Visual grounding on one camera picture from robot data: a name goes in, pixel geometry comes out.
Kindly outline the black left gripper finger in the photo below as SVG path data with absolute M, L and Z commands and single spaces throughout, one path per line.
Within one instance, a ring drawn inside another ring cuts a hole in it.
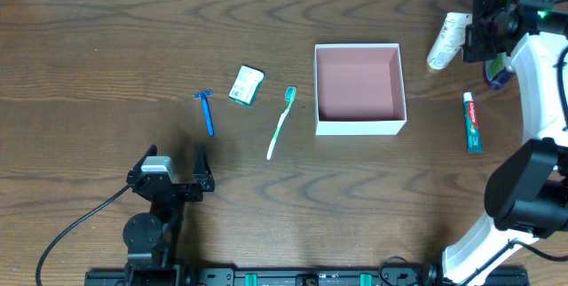
M 157 147 L 155 144 L 152 144 L 144 153 L 144 155 L 140 158 L 140 160 L 132 167 L 133 171 L 141 171 L 142 165 L 147 157 L 149 156 L 156 156 L 157 154 Z
M 198 182 L 212 182 L 213 175 L 209 167 L 209 160 L 207 157 L 207 148 L 204 144 L 201 144 L 198 149 L 198 153 L 195 157 L 193 166 L 193 177 Z

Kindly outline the white shampoo tube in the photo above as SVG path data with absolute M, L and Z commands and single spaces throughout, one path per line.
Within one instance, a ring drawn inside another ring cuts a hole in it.
M 466 27 L 472 22 L 470 13 L 449 12 L 426 62 L 428 71 L 435 74 L 446 68 L 465 42 Z

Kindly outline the clear mouthwash bottle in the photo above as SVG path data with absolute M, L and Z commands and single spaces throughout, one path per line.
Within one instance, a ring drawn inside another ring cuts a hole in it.
M 501 89 L 515 74 L 511 59 L 505 52 L 484 63 L 483 77 L 490 89 Z

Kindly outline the green Colgate toothpaste tube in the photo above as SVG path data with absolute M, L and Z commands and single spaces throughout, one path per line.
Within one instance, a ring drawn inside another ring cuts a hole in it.
M 466 140 L 469 153 L 482 153 L 483 144 L 481 141 L 475 102 L 470 92 L 463 93 L 463 107 L 466 127 Z

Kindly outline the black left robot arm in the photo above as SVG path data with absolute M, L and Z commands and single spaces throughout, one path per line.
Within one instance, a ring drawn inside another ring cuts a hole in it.
M 215 190 L 207 148 L 200 146 L 193 166 L 194 181 L 174 183 L 175 170 L 168 156 L 158 156 L 152 145 L 132 167 L 126 182 L 132 192 L 151 203 L 125 224 L 122 238 L 128 248 L 127 285 L 196 285 L 199 275 L 176 262 L 178 237 L 185 205 L 198 203 Z

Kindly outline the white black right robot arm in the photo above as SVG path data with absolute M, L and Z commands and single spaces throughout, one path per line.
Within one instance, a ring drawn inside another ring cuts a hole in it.
M 517 76 L 523 142 L 488 179 L 484 212 L 422 285 L 526 285 L 523 268 L 503 266 L 534 243 L 567 229 L 567 15 L 557 0 L 472 0 L 461 46 L 466 62 L 505 57 Z

